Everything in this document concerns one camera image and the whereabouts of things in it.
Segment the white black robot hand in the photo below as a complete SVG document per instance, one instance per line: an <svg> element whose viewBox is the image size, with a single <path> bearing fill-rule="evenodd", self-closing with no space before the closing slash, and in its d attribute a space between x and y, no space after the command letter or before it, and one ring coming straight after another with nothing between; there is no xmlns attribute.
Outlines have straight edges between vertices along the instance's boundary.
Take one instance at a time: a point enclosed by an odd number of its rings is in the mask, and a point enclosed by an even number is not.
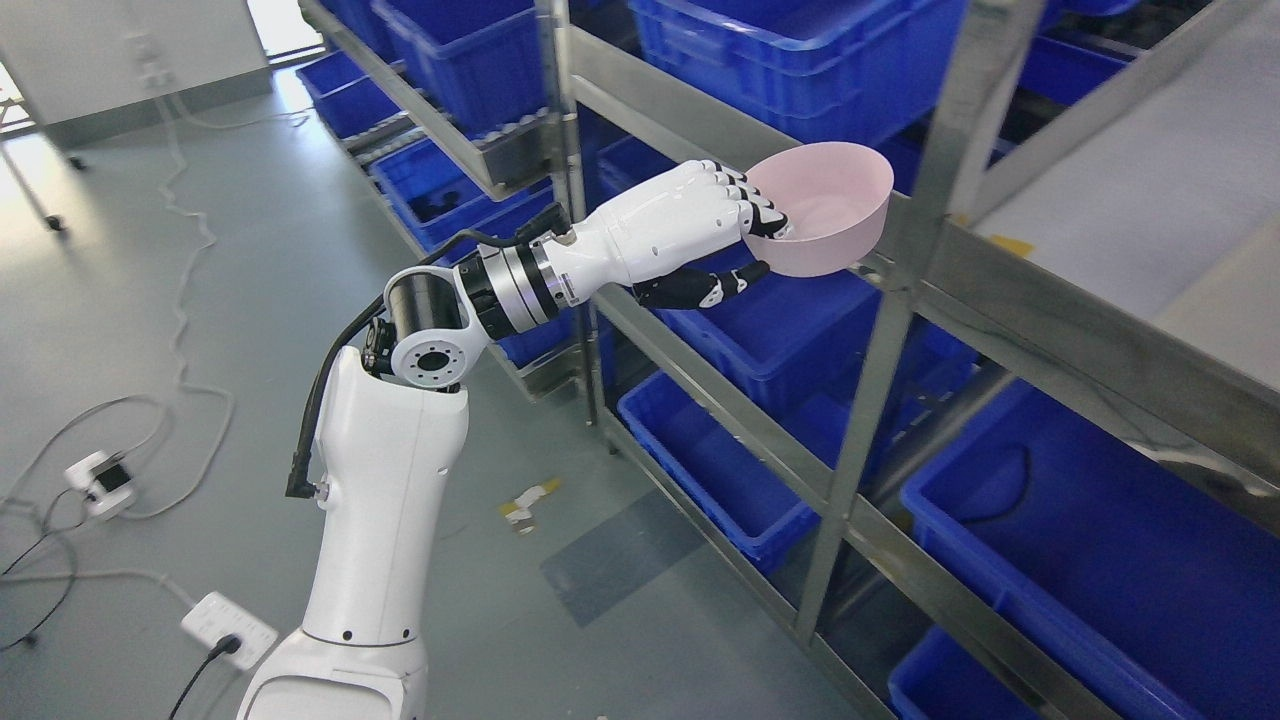
<svg viewBox="0 0 1280 720"><path fill-rule="evenodd" d="M630 287L639 304L708 309L745 292L771 268L753 260L705 272L694 261L750 236L776 240L790 219L745 174L712 160L684 161L603 202L547 241L550 297L579 306L605 284Z"/></svg>

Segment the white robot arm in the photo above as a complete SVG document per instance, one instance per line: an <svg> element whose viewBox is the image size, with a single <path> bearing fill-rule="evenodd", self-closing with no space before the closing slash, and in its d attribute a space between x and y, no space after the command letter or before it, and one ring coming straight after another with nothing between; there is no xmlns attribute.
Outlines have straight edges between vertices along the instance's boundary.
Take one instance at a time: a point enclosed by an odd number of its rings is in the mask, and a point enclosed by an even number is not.
<svg viewBox="0 0 1280 720"><path fill-rule="evenodd" d="M312 589L238 717L424 717L425 584L468 429L463 378L490 342L564 307L543 241L568 229L553 202L508 240L461 231L477 247L460 265L398 272L332 346L285 491L326 514Z"/></svg>

